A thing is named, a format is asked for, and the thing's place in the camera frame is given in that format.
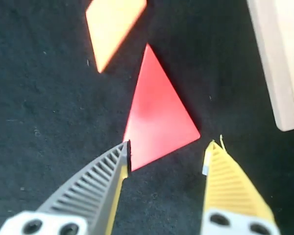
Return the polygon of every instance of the black surface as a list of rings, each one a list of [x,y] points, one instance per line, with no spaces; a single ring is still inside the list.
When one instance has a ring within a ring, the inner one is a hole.
[[[275,126],[246,2],[149,1],[100,75],[88,4],[0,0],[0,226],[122,141],[148,41],[202,138],[125,180],[113,234],[197,234],[202,155],[219,134],[294,234],[294,131]]]

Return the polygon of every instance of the orange parallelogram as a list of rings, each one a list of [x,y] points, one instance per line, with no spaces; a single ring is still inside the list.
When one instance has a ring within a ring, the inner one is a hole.
[[[99,72],[106,68],[146,5],[146,0],[91,2],[86,19]]]

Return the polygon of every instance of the white wooden board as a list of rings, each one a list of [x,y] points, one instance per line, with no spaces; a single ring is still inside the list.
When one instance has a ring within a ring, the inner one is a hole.
[[[294,0],[247,0],[276,124],[294,129]]]

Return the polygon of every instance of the mounting hole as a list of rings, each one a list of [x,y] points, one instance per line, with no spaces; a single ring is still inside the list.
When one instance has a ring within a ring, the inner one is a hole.
[[[39,219],[34,219],[25,224],[23,227],[23,234],[34,234],[39,231],[43,225],[42,221]]]
[[[270,235],[269,230],[265,226],[263,226],[261,224],[257,224],[257,223],[251,224],[249,229],[252,232],[257,233],[257,234]]]
[[[230,226],[230,221],[223,216],[222,214],[213,214],[210,216],[210,221],[218,224],[218,225],[222,225],[222,226]]]
[[[78,233],[78,225],[74,223],[67,224],[60,230],[60,235],[76,235]]]

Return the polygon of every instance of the red triangle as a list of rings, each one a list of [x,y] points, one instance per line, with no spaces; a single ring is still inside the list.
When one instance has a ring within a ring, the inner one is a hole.
[[[197,139],[200,134],[147,44],[124,141],[131,141],[132,171]]]

